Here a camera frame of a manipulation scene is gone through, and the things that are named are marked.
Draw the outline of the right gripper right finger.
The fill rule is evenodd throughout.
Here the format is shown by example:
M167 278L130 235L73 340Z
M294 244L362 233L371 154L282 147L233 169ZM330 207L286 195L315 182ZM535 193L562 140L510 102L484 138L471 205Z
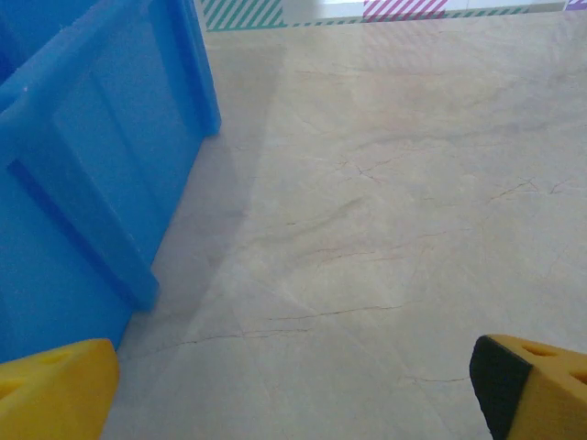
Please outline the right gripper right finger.
M482 335L469 373L493 440L587 440L587 354Z

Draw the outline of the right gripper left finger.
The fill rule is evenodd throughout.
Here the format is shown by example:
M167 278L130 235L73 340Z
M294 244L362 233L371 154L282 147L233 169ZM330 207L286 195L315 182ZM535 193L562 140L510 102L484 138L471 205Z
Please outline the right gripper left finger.
M118 380L105 338L0 363L0 440L99 440Z

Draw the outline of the blue three-compartment plastic bin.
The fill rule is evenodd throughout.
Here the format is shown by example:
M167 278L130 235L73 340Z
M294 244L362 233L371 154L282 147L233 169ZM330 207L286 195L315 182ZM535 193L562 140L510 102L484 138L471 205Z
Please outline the blue three-compartment plastic bin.
M0 363L154 307L220 126L194 0L0 0Z

